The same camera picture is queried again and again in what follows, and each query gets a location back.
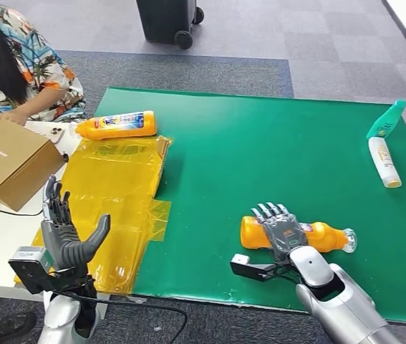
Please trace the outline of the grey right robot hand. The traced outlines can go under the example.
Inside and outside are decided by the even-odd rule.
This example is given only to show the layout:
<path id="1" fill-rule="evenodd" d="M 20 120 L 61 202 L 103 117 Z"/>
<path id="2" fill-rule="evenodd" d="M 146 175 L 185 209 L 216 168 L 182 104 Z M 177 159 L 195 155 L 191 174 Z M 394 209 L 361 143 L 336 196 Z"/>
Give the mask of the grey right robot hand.
<path id="1" fill-rule="evenodd" d="M 308 245 L 296 217 L 283 204 L 259 203 L 250 211 L 262 226 L 272 245 L 275 262 L 279 265 L 288 264 L 290 253 L 293 249 Z"/>

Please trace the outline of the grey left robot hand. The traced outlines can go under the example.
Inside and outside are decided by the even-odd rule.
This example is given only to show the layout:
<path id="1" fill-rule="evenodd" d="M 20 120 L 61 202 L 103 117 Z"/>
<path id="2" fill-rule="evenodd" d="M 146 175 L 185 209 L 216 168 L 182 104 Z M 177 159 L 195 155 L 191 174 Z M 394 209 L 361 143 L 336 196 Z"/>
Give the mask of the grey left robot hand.
<path id="1" fill-rule="evenodd" d="M 51 175 L 44 185 L 41 223 L 44 247 L 54 260 L 54 269 L 85 266 L 91 262 L 111 229 L 111 216 L 102 215 L 97 227 L 88 238 L 81 241 L 72 221 L 69 209 L 70 192 L 61 194 L 62 183 Z"/>

